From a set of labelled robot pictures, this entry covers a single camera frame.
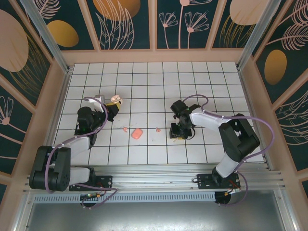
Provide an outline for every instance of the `pink object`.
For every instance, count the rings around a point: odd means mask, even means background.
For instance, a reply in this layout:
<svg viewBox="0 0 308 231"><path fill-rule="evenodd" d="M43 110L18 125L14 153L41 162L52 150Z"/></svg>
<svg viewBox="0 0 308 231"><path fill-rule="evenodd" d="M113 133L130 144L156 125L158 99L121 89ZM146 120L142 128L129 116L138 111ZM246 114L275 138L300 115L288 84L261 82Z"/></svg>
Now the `pink object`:
<svg viewBox="0 0 308 231"><path fill-rule="evenodd" d="M133 133L131 134L132 138L135 140L139 139L140 136L143 134L143 131L140 128L136 128Z"/></svg>

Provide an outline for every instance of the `small pink piece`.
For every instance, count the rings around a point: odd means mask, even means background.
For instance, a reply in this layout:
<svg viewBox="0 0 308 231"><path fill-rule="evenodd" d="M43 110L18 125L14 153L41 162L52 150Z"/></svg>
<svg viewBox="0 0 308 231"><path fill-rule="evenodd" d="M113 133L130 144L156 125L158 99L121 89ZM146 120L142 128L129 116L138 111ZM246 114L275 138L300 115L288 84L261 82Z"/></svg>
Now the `small pink piece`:
<svg viewBox="0 0 308 231"><path fill-rule="evenodd" d="M131 134L132 138L135 140L139 139L140 136L143 134L143 131L140 128L136 128L133 133Z"/></svg>

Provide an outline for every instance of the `metal base plate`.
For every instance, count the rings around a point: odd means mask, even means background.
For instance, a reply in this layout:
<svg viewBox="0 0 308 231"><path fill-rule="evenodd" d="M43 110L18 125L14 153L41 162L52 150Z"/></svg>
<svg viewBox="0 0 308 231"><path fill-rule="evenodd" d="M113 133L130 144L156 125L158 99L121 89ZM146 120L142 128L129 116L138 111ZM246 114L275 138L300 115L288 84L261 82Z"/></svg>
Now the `metal base plate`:
<svg viewBox="0 0 308 231"><path fill-rule="evenodd" d="M212 174L198 174L196 182L198 183L199 189L231 189L241 187L239 176L236 173L232 173L230 176L224 179L220 187L216 185L216 183L212 180Z"/></svg>
<svg viewBox="0 0 308 231"><path fill-rule="evenodd" d="M94 186L94 187L102 187L103 188L111 188L112 187L112 176L96 176L95 178L95 185L91 185L90 183L86 182L83 183L85 185ZM85 191L101 191L96 189L89 189L82 186L71 185L69 186L69 191L71 192L85 192Z"/></svg>

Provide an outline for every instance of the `dark teal wallpaper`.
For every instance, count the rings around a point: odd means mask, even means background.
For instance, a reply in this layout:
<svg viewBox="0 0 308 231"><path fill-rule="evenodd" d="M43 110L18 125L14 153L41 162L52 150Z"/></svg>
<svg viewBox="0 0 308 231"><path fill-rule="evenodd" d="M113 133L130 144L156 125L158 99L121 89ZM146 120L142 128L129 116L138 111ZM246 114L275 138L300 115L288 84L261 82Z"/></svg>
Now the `dark teal wallpaper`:
<svg viewBox="0 0 308 231"><path fill-rule="evenodd" d="M0 86L0 172L11 174L32 113Z"/></svg>
<svg viewBox="0 0 308 231"><path fill-rule="evenodd" d="M276 116L296 169L308 168L308 82L276 110Z"/></svg>
<svg viewBox="0 0 308 231"><path fill-rule="evenodd" d="M272 103L308 68L307 15L308 3L293 1L257 59Z"/></svg>
<svg viewBox="0 0 308 231"><path fill-rule="evenodd" d="M0 22L0 75L36 105L50 63L8 1Z"/></svg>
<svg viewBox="0 0 308 231"><path fill-rule="evenodd" d="M2 199L4 197L5 190L6 190L6 185L0 184L0 205L1 205Z"/></svg>
<svg viewBox="0 0 308 231"><path fill-rule="evenodd" d="M217 0L158 0L157 48L205 48Z"/></svg>
<svg viewBox="0 0 308 231"><path fill-rule="evenodd" d="M102 50L149 49L148 0L87 0Z"/></svg>

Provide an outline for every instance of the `white tile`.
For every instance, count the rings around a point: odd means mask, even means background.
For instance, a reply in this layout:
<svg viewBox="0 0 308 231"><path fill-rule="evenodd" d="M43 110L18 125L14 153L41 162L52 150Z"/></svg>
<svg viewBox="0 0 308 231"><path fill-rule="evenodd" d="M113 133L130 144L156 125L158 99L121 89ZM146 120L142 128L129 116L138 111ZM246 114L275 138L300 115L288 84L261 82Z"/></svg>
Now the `white tile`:
<svg viewBox="0 0 308 231"><path fill-rule="evenodd" d="M133 86L132 87L132 95L134 98L148 98L148 86Z"/></svg>
<svg viewBox="0 0 308 231"><path fill-rule="evenodd" d="M129 147L128 148L129 165L146 165L148 163L148 147Z"/></svg>
<svg viewBox="0 0 308 231"><path fill-rule="evenodd" d="M186 145L189 164L206 163L204 145Z"/></svg>
<svg viewBox="0 0 308 231"><path fill-rule="evenodd" d="M196 134L191 140L186 140L186 144L204 144L201 128L195 128Z"/></svg>
<svg viewBox="0 0 308 231"><path fill-rule="evenodd" d="M211 84L226 84L223 72L210 72L209 75Z"/></svg>
<svg viewBox="0 0 308 231"><path fill-rule="evenodd" d="M128 147L110 147L109 165L127 165Z"/></svg>
<svg viewBox="0 0 308 231"><path fill-rule="evenodd" d="M119 63L118 73L133 73L133 63Z"/></svg>
<svg viewBox="0 0 308 231"><path fill-rule="evenodd" d="M131 113L130 128L147 128L148 114L147 113Z"/></svg>
<svg viewBox="0 0 308 231"><path fill-rule="evenodd" d="M123 99L119 113L130 113L130 103L131 99Z"/></svg>
<svg viewBox="0 0 308 231"><path fill-rule="evenodd" d="M84 87L87 75L72 75L70 87Z"/></svg>
<svg viewBox="0 0 308 231"><path fill-rule="evenodd" d="M94 97L99 94L100 94L100 87L85 87L83 91L83 98L86 96Z"/></svg>
<svg viewBox="0 0 308 231"><path fill-rule="evenodd" d="M116 74L118 63L104 64L103 74Z"/></svg>
<svg viewBox="0 0 308 231"><path fill-rule="evenodd" d="M226 82L228 84L240 84L240 77L237 72L225 72Z"/></svg>
<svg viewBox="0 0 308 231"><path fill-rule="evenodd" d="M222 144L207 144L205 150L208 163L219 163L225 155Z"/></svg>
<svg viewBox="0 0 308 231"><path fill-rule="evenodd" d="M213 95L214 97L229 97L227 85L212 85Z"/></svg>
<svg viewBox="0 0 308 231"><path fill-rule="evenodd" d="M172 112L171 106L172 106L173 103L175 103L178 100L180 100L180 98L165 99L165 109L166 109L166 112Z"/></svg>
<svg viewBox="0 0 308 231"><path fill-rule="evenodd" d="M82 153L71 158L71 166L87 166L89 161L90 150L85 150Z"/></svg>
<svg viewBox="0 0 308 231"><path fill-rule="evenodd" d="M179 74L178 73L164 73L164 84L165 85L178 85Z"/></svg>
<svg viewBox="0 0 308 231"><path fill-rule="evenodd" d="M114 121L112 123L112 128L128 128L129 127L129 119L130 114L127 113L119 113L115 116Z"/></svg>
<svg viewBox="0 0 308 231"><path fill-rule="evenodd" d="M147 99L133 99L131 100L131 112L148 112L148 100Z"/></svg>
<svg viewBox="0 0 308 231"><path fill-rule="evenodd" d="M167 164L167 147L152 146L149 147L149 164Z"/></svg>
<svg viewBox="0 0 308 231"><path fill-rule="evenodd" d="M237 72L235 62L221 62L224 72Z"/></svg>
<svg viewBox="0 0 308 231"><path fill-rule="evenodd" d="M75 64L73 75L88 73L89 64Z"/></svg>
<svg viewBox="0 0 308 231"><path fill-rule="evenodd" d="M207 72L206 62L193 62L193 72Z"/></svg>
<svg viewBox="0 0 308 231"><path fill-rule="evenodd" d="M199 98L199 105L202 105L206 102L206 99ZM208 98L208 103L204 106L205 110L215 112L216 107L215 107L215 102L214 98Z"/></svg>
<svg viewBox="0 0 308 231"><path fill-rule="evenodd" d="M179 85L165 85L165 98L180 98Z"/></svg>
<svg viewBox="0 0 308 231"><path fill-rule="evenodd" d="M257 152L260 152L260 151L261 151L260 147L257 147L257 148L256 148L251 154L249 154L248 156L253 155L253 154L255 154L255 153L257 153ZM259 155L256 155L256 156L254 156L254 157L251 157L251 158L247 159L247 162L264 162L264 160L263 160L263 155L262 155L262 154L259 154Z"/></svg>
<svg viewBox="0 0 308 231"><path fill-rule="evenodd" d="M163 63L149 63L149 73L163 73Z"/></svg>
<svg viewBox="0 0 308 231"><path fill-rule="evenodd" d="M163 85L164 79L163 79L163 73L155 73L155 74L149 74L149 85Z"/></svg>
<svg viewBox="0 0 308 231"><path fill-rule="evenodd" d="M149 118L148 128L166 127L165 113L149 113L148 118Z"/></svg>
<svg viewBox="0 0 308 231"><path fill-rule="evenodd" d="M102 129L99 133L97 133L97 139L94 147L96 146L109 146L110 145L110 129Z"/></svg>
<svg viewBox="0 0 308 231"><path fill-rule="evenodd" d="M244 97L231 97L231 103L234 111L249 111Z"/></svg>
<svg viewBox="0 0 308 231"><path fill-rule="evenodd" d="M102 86L115 86L117 74L103 74Z"/></svg>
<svg viewBox="0 0 308 231"><path fill-rule="evenodd" d="M164 97L164 86L148 87L148 98L163 98L163 97Z"/></svg>
<svg viewBox="0 0 308 231"><path fill-rule="evenodd" d="M195 85L180 85L181 97L186 98L191 95L196 94L196 86Z"/></svg>
<svg viewBox="0 0 308 231"><path fill-rule="evenodd" d="M194 73L194 81L196 84L211 84L208 73Z"/></svg>
<svg viewBox="0 0 308 231"><path fill-rule="evenodd" d="M109 147L92 147L89 165L108 165Z"/></svg>
<svg viewBox="0 0 308 231"><path fill-rule="evenodd" d="M104 64L90 64L88 74L102 74Z"/></svg>
<svg viewBox="0 0 308 231"><path fill-rule="evenodd" d="M218 112L233 111L230 98L214 98L214 100Z"/></svg>
<svg viewBox="0 0 308 231"><path fill-rule="evenodd" d="M133 74L118 74L117 75L117 86L130 86L132 84Z"/></svg>
<svg viewBox="0 0 308 231"><path fill-rule="evenodd" d="M87 75L86 86L100 86L102 75Z"/></svg>
<svg viewBox="0 0 308 231"><path fill-rule="evenodd" d="M128 146L129 133L122 129L112 129L111 146Z"/></svg>
<svg viewBox="0 0 308 231"><path fill-rule="evenodd" d="M222 144L221 136L219 130L210 130L208 128L202 128L203 137L205 144Z"/></svg>
<svg viewBox="0 0 308 231"><path fill-rule="evenodd" d="M149 99L149 112L165 112L164 99Z"/></svg>
<svg viewBox="0 0 308 231"><path fill-rule="evenodd" d="M133 73L148 73L148 63L134 63Z"/></svg>
<svg viewBox="0 0 308 231"><path fill-rule="evenodd" d="M179 72L188 73L193 72L193 67L191 62L178 62Z"/></svg>
<svg viewBox="0 0 308 231"><path fill-rule="evenodd" d="M81 100L66 100L64 103L63 114L77 114Z"/></svg>
<svg viewBox="0 0 308 231"><path fill-rule="evenodd" d="M62 115L59 129L75 129L78 115Z"/></svg>
<svg viewBox="0 0 308 231"><path fill-rule="evenodd" d="M167 147L168 164L187 164L185 145L172 145Z"/></svg>
<svg viewBox="0 0 308 231"><path fill-rule="evenodd" d="M160 132L156 129L148 129L148 145L166 145L166 129L162 128Z"/></svg>
<svg viewBox="0 0 308 231"><path fill-rule="evenodd" d="M58 130L54 144L60 144L74 136L75 130Z"/></svg>
<svg viewBox="0 0 308 231"><path fill-rule="evenodd" d="M133 85L148 85L148 75L133 74Z"/></svg>
<svg viewBox="0 0 308 231"><path fill-rule="evenodd" d="M228 84L228 90L231 97L245 97L241 84Z"/></svg>
<svg viewBox="0 0 308 231"><path fill-rule="evenodd" d="M117 86L116 95L119 95L122 99L130 99L131 98L131 86Z"/></svg>
<svg viewBox="0 0 308 231"><path fill-rule="evenodd" d="M179 73L180 84L194 84L193 73Z"/></svg>
<svg viewBox="0 0 308 231"><path fill-rule="evenodd" d="M213 97L211 85L196 85L197 94L205 95L206 97Z"/></svg>
<svg viewBox="0 0 308 231"><path fill-rule="evenodd" d="M220 62L206 62L209 72L222 72Z"/></svg>
<svg viewBox="0 0 308 231"><path fill-rule="evenodd" d="M176 62L164 62L163 71L164 73L178 73L178 64Z"/></svg>
<svg viewBox="0 0 308 231"><path fill-rule="evenodd" d="M115 86L101 86L100 95L104 95L105 99L111 99L116 94Z"/></svg>
<svg viewBox="0 0 308 231"><path fill-rule="evenodd" d="M148 145L148 129L141 129L142 135L137 140L132 138L131 136L134 130L135 130L134 128L129 130L129 135L130 135L129 145L130 146Z"/></svg>
<svg viewBox="0 0 308 231"><path fill-rule="evenodd" d="M66 99L67 100L81 100L84 87L69 87Z"/></svg>

